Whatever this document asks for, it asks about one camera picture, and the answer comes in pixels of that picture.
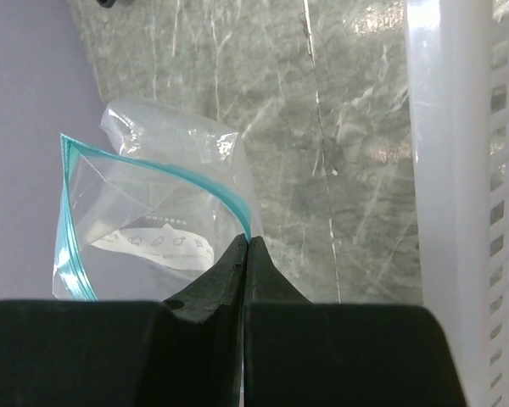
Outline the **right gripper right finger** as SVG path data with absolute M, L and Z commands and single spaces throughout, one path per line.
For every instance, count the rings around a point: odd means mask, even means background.
M 314 304 L 252 239 L 244 294 L 248 406 L 463 406 L 444 331 L 425 308 Z

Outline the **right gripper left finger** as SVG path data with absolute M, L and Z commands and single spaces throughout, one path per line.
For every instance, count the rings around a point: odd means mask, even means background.
M 236 406 L 247 241 L 161 302 L 0 301 L 0 406 Z

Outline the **clear zip top bag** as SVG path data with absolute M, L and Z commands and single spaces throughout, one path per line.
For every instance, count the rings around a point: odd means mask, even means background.
M 201 277 L 237 236 L 262 234 L 243 139 L 196 114 L 110 102 L 104 151 L 62 136 L 53 295 L 164 300 Z

